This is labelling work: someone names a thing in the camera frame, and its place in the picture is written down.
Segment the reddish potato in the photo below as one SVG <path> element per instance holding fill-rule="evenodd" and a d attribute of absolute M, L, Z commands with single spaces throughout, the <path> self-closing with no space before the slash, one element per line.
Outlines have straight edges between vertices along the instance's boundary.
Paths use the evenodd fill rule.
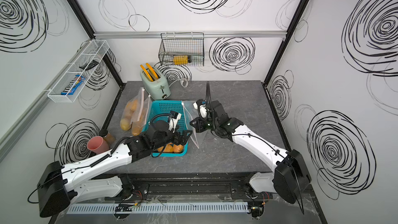
<path fill-rule="evenodd" d="M 173 153 L 182 153 L 184 151 L 183 145 L 173 145 Z"/>

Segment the clear zipper bag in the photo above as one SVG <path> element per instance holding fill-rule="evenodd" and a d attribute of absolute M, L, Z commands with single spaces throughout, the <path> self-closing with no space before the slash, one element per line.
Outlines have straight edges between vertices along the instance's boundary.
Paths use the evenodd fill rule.
<path fill-rule="evenodd" d="M 137 108 L 137 101 L 141 98 L 145 98 L 145 89 L 140 88 L 137 95 L 128 101 L 126 104 L 122 118 L 120 120 L 120 127 L 123 131 L 128 131 L 131 130 L 131 124 L 132 124 L 132 116 Z"/>

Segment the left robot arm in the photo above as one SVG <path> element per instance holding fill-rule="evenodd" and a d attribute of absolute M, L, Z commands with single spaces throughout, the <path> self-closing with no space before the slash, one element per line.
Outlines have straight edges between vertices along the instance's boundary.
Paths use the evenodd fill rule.
<path fill-rule="evenodd" d="M 169 143 L 185 145 L 192 131 L 178 129 L 178 125 L 170 127 L 159 120 L 137 136 L 121 138 L 113 149 L 99 155 L 65 165 L 58 161 L 48 164 L 37 183 L 40 217 L 51 217 L 78 200 L 87 200 L 89 194 L 100 192 L 96 176 L 149 157 Z"/>

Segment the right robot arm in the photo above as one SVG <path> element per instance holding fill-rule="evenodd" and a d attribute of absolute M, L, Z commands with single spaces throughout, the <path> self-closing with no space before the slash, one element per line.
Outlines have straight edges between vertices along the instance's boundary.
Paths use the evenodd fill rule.
<path fill-rule="evenodd" d="M 190 125 L 197 133 L 211 131 L 228 139 L 250 151 L 271 169 L 268 173 L 257 172 L 250 178 L 253 191 L 276 193 L 291 204 L 302 199 L 302 192 L 312 179 L 301 153 L 295 149 L 287 151 L 258 136 L 239 119 L 229 117 L 219 101 L 198 100 L 192 106 L 198 116 Z"/>

